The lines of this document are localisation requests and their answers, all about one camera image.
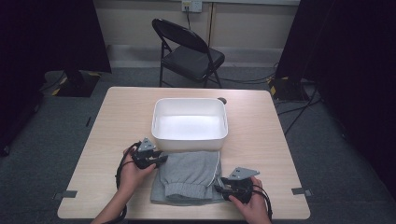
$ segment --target table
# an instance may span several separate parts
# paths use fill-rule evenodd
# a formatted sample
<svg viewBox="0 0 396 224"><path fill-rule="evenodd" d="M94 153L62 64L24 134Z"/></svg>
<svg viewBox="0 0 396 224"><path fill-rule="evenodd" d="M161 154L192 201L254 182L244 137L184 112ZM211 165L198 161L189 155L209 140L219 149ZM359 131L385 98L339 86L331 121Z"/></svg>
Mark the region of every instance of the table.
<svg viewBox="0 0 396 224"><path fill-rule="evenodd" d="M115 173L122 151L151 134L152 112L161 98L218 98L227 100L229 134L220 151L223 176L235 167L258 170L257 176L270 196L274 219L306 219L310 211L301 187L273 101L267 91L110 88L67 190L75 198L63 198L60 218L95 218L116 192ZM149 200L151 174L128 202L129 219L241 220L231 203L203 206L171 206Z"/></svg>

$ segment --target black chair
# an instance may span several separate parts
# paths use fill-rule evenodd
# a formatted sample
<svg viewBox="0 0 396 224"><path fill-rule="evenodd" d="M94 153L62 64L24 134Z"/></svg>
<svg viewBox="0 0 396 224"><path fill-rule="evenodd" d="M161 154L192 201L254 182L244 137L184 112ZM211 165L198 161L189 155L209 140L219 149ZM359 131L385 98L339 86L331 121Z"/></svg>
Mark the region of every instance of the black chair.
<svg viewBox="0 0 396 224"><path fill-rule="evenodd" d="M196 82L213 81L219 84L216 70L224 63L224 54L211 49L206 42L193 31L163 19L154 19L152 27L162 41L160 87L163 83L163 68L167 68L179 75L192 79ZM172 50L166 40L170 40L180 46ZM214 74L216 80L209 79Z"/></svg>

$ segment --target hand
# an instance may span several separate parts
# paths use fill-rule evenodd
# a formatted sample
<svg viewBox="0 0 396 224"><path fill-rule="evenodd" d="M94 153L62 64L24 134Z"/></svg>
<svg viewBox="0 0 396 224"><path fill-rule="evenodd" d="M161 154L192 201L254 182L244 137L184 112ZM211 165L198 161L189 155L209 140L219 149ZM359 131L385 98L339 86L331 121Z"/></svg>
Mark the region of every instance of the hand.
<svg viewBox="0 0 396 224"><path fill-rule="evenodd" d="M125 194L125 197L131 198L134 190L143 182L143 180L148 176L154 169L155 164L151 164L148 168L141 170L139 169L132 160L130 155L125 157L124 163L121 171L119 192Z"/></svg>
<svg viewBox="0 0 396 224"><path fill-rule="evenodd" d="M262 188L262 182L256 177L252 176L251 181L253 185L260 186ZM257 187L253 187L257 191L262 191ZM231 202L235 205L235 207L239 210L239 212L244 216L245 220L249 224L268 224L271 223L268 214L267 214L267 205L265 203L264 198L258 194L253 192L251 195L250 202L241 203L234 196L229 197Z"/></svg>

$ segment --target gray carpeted floor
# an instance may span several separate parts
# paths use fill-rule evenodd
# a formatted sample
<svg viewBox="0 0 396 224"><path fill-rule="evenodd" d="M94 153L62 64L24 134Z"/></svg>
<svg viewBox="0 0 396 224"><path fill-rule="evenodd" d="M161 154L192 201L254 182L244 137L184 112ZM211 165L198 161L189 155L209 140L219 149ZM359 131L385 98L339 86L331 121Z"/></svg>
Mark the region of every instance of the gray carpeted floor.
<svg viewBox="0 0 396 224"><path fill-rule="evenodd" d="M251 80L273 72L272 68L224 67L219 75ZM47 85L61 74L47 73ZM56 214L60 201L52 200L52 196L67 188L106 90L112 86L155 87L158 74L159 68L114 68L113 74L101 77L90 98L51 96L55 87L44 91L40 109L13 141L10 155L0 158L0 223L89 223L59 219ZM166 76L177 86L201 86L170 73ZM223 80L222 84L226 89L268 91L263 83ZM209 88L216 85L209 83ZM305 88L311 94L314 86ZM304 105L278 101L275 104L278 112ZM284 130L298 113L279 116ZM86 127L89 117L91 124ZM337 119L322 102L309 106L294 123L286 139L303 188L314 194L307 197L311 217L274 223L396 223L396 203L342 134Z"/></svg>

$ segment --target chair seat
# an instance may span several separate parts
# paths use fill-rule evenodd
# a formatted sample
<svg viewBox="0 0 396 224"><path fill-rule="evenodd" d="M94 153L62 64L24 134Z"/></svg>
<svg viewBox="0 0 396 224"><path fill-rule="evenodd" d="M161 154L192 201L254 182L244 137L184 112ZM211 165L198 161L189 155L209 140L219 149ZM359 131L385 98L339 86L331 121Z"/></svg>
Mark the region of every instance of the chair seat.
<svg viewBox="0 0 396 224"><path fill-rule="evenodd" d="M215 69L224 63L224 54L209 49ZM207 55L199 51L188 49L183 46L176 48L162 59L162 64L167 69L181 74L195 81L203 81L207 75L209 60Z"/></svg>

